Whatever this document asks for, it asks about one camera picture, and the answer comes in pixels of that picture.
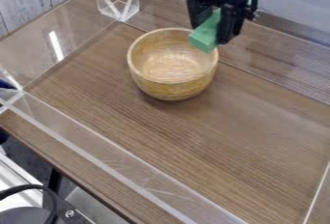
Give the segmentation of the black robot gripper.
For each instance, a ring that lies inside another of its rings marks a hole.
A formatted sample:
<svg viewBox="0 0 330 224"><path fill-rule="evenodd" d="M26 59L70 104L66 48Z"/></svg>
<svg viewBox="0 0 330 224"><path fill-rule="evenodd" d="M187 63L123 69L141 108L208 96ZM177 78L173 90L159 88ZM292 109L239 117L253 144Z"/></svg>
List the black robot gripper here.
<svg viewBox="0 0 330 224"><path fill-rule="evenodd" d="M219 8L216 43L225 44L240 33L244 19L256 16L259 0L187 0L192 28L196 29L212 15L212 7Z"/></svg>

